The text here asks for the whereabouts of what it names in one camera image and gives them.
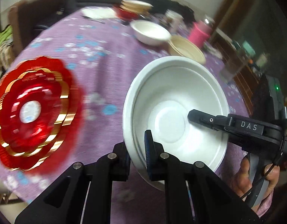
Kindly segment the person right hand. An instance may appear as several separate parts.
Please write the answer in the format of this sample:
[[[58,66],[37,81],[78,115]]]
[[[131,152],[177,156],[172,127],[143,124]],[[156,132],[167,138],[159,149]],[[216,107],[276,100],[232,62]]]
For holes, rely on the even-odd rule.
[[[230,188],[239,196],[242,197],[251,187],[252,183],[249,179],[249,168],[250,163],[247,157],[244,157],[241,161],[239,171],[232,177],[230,181]],[[273,190],[279,181],[280,168],[274,166],[271,172],[266,176],[266,179],[269,181],[269,185],[264,194],[262,202],[252,207],[253,211],[257,213],[259,217],[263,216],[267,210],[270,208],[273,197]]]

